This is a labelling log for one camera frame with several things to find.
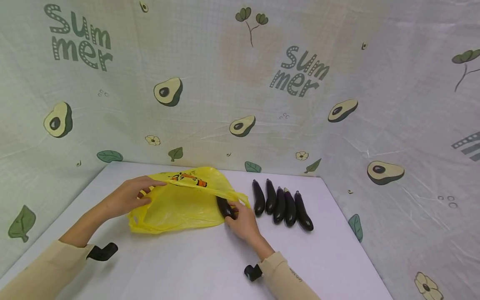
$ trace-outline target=wrinkled fabric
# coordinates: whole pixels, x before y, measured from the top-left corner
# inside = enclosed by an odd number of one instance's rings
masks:
[[[132,161],[320,176],[395,300],[480,298],[479,13],[5,3],[0,274],[107,163]]]

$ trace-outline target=eggplant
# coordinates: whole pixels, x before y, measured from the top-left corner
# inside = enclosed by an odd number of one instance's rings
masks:
[[[278,187],[276,190],[276,207],[275,211],[273,212],[273,222],[275,224],[280,224],[285,217],[285,194],[283,193],[283,189]]]
[[[265,196],[260,184],[254,179],[252,182],[253,195],[255,196],[255,205],[253,210],[257,217],[260,217],[265,210]]]
[[[306,231],[313,230],[313,223],[312,219],[307,214],[307,210],[305,209],[305,204],[303,203],[303,199],[299,191],[295,193],[295,206],[297,208],[297,219],[302,226],[303,229]]]
[[[265,211],[268,215],[273,214],[276,207],[276,193],[275,188],[273,187],[272,182],[267,179],[267,203],[265,206]]]
[[[228,201],[226,199],[217,196],[216,204],[218,205],[218,209],[220,210],[220,213],[222,214],[223,218],[226,218],[227,216],[229,216],[234,220],[237,219],[237,216],[235,215],[235,211],[230,206],[230,204],[228,204]]]
[[[288,227],[292,227],[297,220],[297,209],[295,207],[295,201],[293,201],[292,194],[285,188],[285,224]]]

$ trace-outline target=sleeve cuff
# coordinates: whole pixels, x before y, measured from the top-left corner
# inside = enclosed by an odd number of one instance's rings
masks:
[[[275,252],[270,255],[268,258],[264,259],[263,262],[259,262],[258,266],[262,270],[262,273],[265,277],[270,277],[274,272],[275,269],[281,264],[286,263],[287,260],[280,252]]]
[[[92,248],[93,245],[90,244],[84,248],[78,248],[56,240],[43,252],[42,256],[50,264],[68,270],[75,268],[78,263],[84,262]]]

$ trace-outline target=black clip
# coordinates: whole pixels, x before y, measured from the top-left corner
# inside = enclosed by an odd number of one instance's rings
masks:
[[[262,270],[257,264],[255,265],[255,268],[251,265],[246,266],[243,272],[251,282],[259,279],[263,274]]]
[[[103,249],[100,249],[100,247],[93,246],[93,249],[90,251],[90,253],[87,255],[87,258],[94,259],[99,262],[104,262],[110,259],[115,252],[118,251],[117,245],[114,243],[108,243],[107,246],[105,246]]]

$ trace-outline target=beige sleeve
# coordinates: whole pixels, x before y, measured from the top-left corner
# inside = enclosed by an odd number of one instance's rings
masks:
[[[93,245],[77,248],[54,241],[0,291],[0,299],[55,299],[86,265],[92,248]]]
[[[265,282],[278,300],[320,300],[315,292],[297,275],[280,252],[259,263]]]

